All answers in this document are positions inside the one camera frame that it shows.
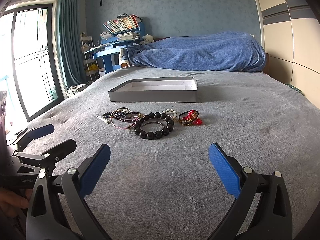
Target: curtain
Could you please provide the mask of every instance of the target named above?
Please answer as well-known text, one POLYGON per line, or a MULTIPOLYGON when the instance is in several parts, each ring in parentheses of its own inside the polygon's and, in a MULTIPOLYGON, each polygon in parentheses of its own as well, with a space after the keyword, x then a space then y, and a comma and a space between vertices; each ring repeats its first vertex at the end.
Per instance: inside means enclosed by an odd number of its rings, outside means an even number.
POLYGON ((58 55, 67 88, 86 84, 78 19, 78 0, 58 0, 57 4, 58 55))

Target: cardboard box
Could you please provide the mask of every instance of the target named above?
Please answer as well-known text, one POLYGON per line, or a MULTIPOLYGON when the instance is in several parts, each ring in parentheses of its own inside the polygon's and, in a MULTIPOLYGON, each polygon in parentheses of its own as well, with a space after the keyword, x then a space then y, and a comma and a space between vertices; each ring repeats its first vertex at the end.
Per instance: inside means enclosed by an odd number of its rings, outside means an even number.
POLYGON ((112 102, 189 102, 197 100, 194 77, 131 79, 111 89, 112 102))

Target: white plush toy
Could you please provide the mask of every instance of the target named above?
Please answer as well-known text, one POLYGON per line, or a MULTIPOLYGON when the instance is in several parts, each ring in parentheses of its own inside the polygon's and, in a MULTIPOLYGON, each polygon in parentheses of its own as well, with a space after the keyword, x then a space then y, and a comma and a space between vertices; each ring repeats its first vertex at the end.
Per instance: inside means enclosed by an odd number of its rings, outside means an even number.
POLYGON ((144 45, 144 44, 149 44, 149 43, 155 42, 154 39, 153 39, 153 37, 152 37, 151 35, 149 35, 149 34, 144 35, 144 36, 142 37, 142 39, 143 39, 143 41, 141 41, 141 42, 139 43, 140 45, 144 45))

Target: finger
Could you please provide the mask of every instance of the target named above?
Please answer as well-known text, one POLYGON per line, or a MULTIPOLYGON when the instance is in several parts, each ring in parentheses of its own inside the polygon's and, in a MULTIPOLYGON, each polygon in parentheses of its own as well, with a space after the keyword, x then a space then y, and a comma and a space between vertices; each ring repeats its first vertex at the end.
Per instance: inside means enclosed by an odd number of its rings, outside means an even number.
POLYGON ((32 191, 33 191, 32 189, 26 189, 25 195, 26 195, 27 200, 30 200, 31 195, 32 195, 32 191))
POLYGON ((0 202, 0 208, 7 217, 15 218, 18 215, 15 208, 6 202, 0 202))
POLYGON ((0 190, 0 202, 6 202, 14 207, 19 207, 19 208, 28 208, 29 206, 29 202, 27 199, 6 189, 0 190))

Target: bed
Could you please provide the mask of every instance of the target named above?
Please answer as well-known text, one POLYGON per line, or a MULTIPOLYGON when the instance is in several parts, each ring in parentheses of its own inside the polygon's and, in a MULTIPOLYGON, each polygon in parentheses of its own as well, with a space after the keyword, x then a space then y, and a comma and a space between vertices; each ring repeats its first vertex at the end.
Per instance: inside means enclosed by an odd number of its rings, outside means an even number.
MULTIPOLYGON (((102 143, 110 146, 111 160, 86 201, 114 240, 207 239, 234 200, 209 161, 208 148, 213 142, 242 166, 265 174, 281 171, 291 201, 294 236, 320 200, 320 110, 262 72, 130 66, 101 77, 29 127, 49 123, 55 132, 33 141, 25 152, 40 153, 74 139, 76 151, 57 163, 54 174, 78 167, 102 143), (171 76, 196 78, 197 103, 109 101, 108 90, 129 79, 171 76), (115 129, 96 117, 121 106, 145 114, 167 108, 180 113, 196 109, 204 124, 176 124, 166 138, 140 139, 132 130, 115 129)), ((63 196, 61 201, 76 230, 63 196)), ((253 209, 242 230, 252 216, 253 209)))

